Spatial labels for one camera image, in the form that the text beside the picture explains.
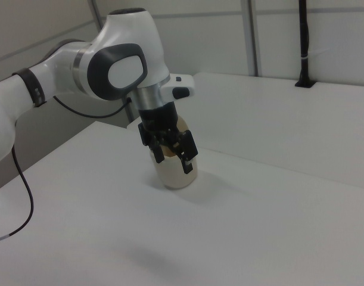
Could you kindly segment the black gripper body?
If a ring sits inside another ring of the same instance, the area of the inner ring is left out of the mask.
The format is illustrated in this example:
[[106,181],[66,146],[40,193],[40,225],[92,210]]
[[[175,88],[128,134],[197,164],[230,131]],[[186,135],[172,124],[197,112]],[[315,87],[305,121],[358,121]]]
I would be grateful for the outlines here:
[[177,146],[183,142],[184,133],[177,127],[178,114],[173,102],[152,110],[140,110],[139,115],[138,129],[144,146],[155,142]]

